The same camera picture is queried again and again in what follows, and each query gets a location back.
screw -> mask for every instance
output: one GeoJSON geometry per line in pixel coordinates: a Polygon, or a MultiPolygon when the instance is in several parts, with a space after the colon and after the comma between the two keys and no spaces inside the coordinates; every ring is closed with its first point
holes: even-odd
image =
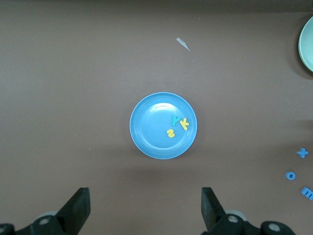
{"type": "Polygon", "coordinates": [[[274,232],[279,232],[280,231],[280,227],[277,224],[271,223],[271,224],[268,225],[268,227],[269,227],[269,229],[271,229],[274,232]]]}
{"type": "Polygon", "coordinates": [[[229,221],[229,222],[232,222],[232,223],[238,223],[237,217],[235,217],[235,216],[233,216],[233,215],[230,215],[230,216],[228,217],[228,221],[229,221]]]}
{"type": "Polygon", "coordinates": [[[41,221],[39,221],[39,225],[44,225],[47,224],[49,222],[48,219],[42,219],[41,221]]]}

blue letter m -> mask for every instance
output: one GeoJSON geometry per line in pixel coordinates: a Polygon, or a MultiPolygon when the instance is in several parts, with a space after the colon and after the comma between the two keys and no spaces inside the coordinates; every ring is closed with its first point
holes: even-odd
{"type": "Polygon", "coordinates": [[[313,200],[313,191],[311,191],[309,188],[302,189],[301,193],[310,200],[313,200]]]}

torn piece of paper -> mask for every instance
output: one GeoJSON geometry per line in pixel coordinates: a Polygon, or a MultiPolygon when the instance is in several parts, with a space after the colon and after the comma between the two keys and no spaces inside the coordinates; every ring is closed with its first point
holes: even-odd
{"type": "Polygon", "coordinates": [[[191,50],[189,50],[189,48],[187,47],[186,43],[185,43],[182,39],[177,38],[176,40],[177,40],[180,44],[182,44],[188,51],[191,51],[191,50]]]}

brown tabletop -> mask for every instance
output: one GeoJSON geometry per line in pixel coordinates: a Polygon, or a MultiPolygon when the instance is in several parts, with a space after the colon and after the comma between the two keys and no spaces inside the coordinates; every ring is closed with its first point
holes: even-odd
{"type": "Polygon", "coordinates": [[[89,187],[81,235],[200,235],[201,188],[212,187],[254,226],[311,235],[301,190],[313,189],[313,73],[297,48],[311,10],[295,0],[0,1],[0,223],[21,229],[89,187]],[[129,132],[135,105],[162,91],[198,119],[193,145],[172,160],[144,155],[129,132]]]}

plate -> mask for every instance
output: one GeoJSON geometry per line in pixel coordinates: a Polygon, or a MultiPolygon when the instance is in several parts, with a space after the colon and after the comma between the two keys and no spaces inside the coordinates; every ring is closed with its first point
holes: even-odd
{"type": "Polygon", "coordinates": [[[305,66],[313,71],[313,17],[305,24],[300,34],[299,54],[305,66]]]}
{"type": "Polygon", "coordinates": [[[134,108],[130,132],[135,145],[156,159],[183,154],[197,134],[197,118],[182,97],[167,92],[151,94],[134,108]]]}

